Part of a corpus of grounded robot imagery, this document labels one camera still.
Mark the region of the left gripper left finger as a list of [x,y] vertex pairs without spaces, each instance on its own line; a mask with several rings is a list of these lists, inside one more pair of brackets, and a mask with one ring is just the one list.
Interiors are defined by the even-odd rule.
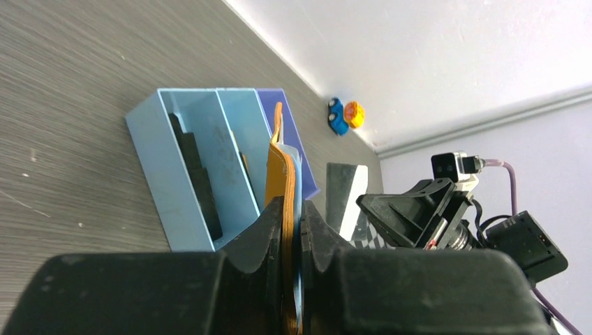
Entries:
[[274,198],[243,233],[226,244],[219,284],[220,334],[281,333],[283,198]]

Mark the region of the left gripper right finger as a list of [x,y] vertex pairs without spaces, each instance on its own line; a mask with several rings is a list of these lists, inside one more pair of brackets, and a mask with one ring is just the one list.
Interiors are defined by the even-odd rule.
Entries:
[[304,333],[354,334],[348,272],[353,247],[326,224],[310,200],[303,203],[300,237]]

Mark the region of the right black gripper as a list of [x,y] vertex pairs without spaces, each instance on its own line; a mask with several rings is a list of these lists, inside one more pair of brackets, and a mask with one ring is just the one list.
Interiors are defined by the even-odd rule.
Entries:
[[390,247],[469,251],[477,247],[463,219],[473,195],[451,179],[424,179],[402,194],[364,194],[357,205]]

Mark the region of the dark grey credit card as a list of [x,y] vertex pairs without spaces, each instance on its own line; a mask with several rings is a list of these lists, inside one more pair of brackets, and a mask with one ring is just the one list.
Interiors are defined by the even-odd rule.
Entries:
[[365,240],[367,217],[356,200],[368,190],[368,167],[328,163],[326,177],[326,223],[346,241]]

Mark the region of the orange leather card holder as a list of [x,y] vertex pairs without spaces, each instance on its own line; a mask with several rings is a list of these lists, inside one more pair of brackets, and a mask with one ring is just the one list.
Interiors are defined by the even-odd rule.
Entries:
[[284,334],[301,334],[302,326],[298,320],[295,298],[295,275],[293,242],[295,235],[295,166],[292,158],[280,148],[283,143],[283,103],[278,102],[274,108],[273,133],[269,143],[267,158],[267,175],[265,204],[274,198],[283,198],[281,210],[281,278],[282,278],[282,310],[281,318]]

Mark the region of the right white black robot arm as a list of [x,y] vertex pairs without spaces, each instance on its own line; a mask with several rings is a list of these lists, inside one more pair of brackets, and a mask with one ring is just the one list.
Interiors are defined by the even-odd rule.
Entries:
[[567,258],[530,213],[483,220],[482,205],[464,184],[449,178],[421,180],[402,194],[364,194],[356,203],[389,246],[500,251],[533,288],[568,268]]

